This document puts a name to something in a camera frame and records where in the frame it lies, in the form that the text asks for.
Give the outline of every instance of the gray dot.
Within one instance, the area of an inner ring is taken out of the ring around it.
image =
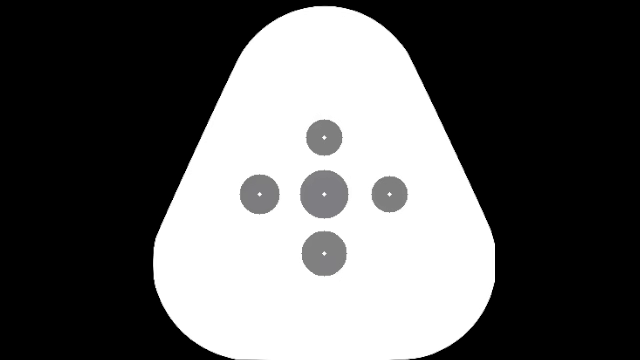
[[[254,214],[266,214],[278,205],[280,190],[272,178],[253,175],[240,188],[240,201],[245,209]]]
[[[302,262],[318,276],[337,273],[347,261],[347,247],[338,235],[330,231],[318,231],[302,245]]]
[[[378,209],[394,212],[400,210],[407,202],[407,187],[397,177],[386,176],[373,185],[371,196]]]
[[[331,120],[318,120],[307,130],[307,145],[318,155],[331,155],[342,144],[342,131]]]
[[[326,219],[338,215],[347,205],[347,183],[333,171],[320,170],[307,176],[300,187],[300,202],[307,212]]]

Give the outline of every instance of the cross arrangement of circles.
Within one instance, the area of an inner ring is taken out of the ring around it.
[[[307,146],[320,156],[328,156],[342,145],[342,131],[331,120],[318,120],[307,130]],[[407,187],[394,176],[375,182],[371,190],[373,204],[381,211],[396,212],[407,202]],[[280,189],[267,175],[253,175],[240,187],[240,201],[253,214],[267,214],[278,205]],[[300,202],[304,209],[319,219],[337,216],[347,206],[349,190],[344,179],[333,171],[315,171],[300,187]],[[347,247],[342,239],[330,231],[318,231],[304,242],[302,262],[318,276],[331,276],[347,261]]]

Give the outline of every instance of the black background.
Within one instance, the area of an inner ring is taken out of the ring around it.
[[[128,220],[140,229],[136,236],[145,239],[125,255],[135,258],[140,271],[129,274],[129,293],[116,297],[128,315],[110,339],[115,349],[127,349],[129,355],[211,357],[162,308],[153,284],[153,242],[238,56],[264,26],[296,9],[248,4],[200,14],[201,9],[148,9],[110,24],[114,31],[125,30],[113,37],[110,48],[117,51],[103,54],[113,65],[105,75],[120,82],[113,102],[130,105],[116,121],[121,126],[114,145],[127,151],[120,169],[132,193],[127,212],[137,214]],[[444,14],[418,6],[351,9],[380,22],[408,51],[491,224],[500,206],[495,192],[509,180],[495,174],[508,165],[502,134],[507,118],[515,115],[505,104],[514,97],[507,80],[513,66],[506,65],[515,56],[509,51],[513,34],[505,35],[491,21],[473,21],[474,9]],[[111,39],[108,31],[105,35]],[[498,346],[494,304],[495,299],[463,339],[436,356],[493,354]]]

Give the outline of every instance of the white rounded triangle shape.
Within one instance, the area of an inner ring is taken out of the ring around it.
[[[321,119],[343,134],[329,156],[305,140]],[[300,203],[301,184],[318,170],[348,185],[333,218]],[[256,174],[280,191],[267,214],[240,201]],[[408,189],[394,213],[371,199],[385,176]],[[347,246],[332,276],[301,260],[317,231]],[[495,246],[403,46],[365,15],[316,7],[277,19],[242,52],[162,223],[153,266],[169,317],[219,355],[409,359],[473,327],[493,289]]]

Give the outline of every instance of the circle pattern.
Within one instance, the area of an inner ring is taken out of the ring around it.
[[[340,271],[347,261],[347,246],[338,235],[318,231],[302,245],[302,262],[318,276],[331,276]]]
[[[300,187],[300,202],[307,212],[327,219],[338,215],[349,200],[349,189],[333,171],[320,170],[307,176]]]
[[[318,120],[307,130],[307,145],[318,155],[331,155],[338,151],[341,144],[342,131],[331,120]]]
[[[407,186],[394,176],[386,176],[373,185],[371,197],[376,207],[384,212],[396,212],[407,202]]]
[[[280,190],[276,182],[266,175],[253,175],[240,187],[240,201],[254,214],[266,214],[278,205]]]

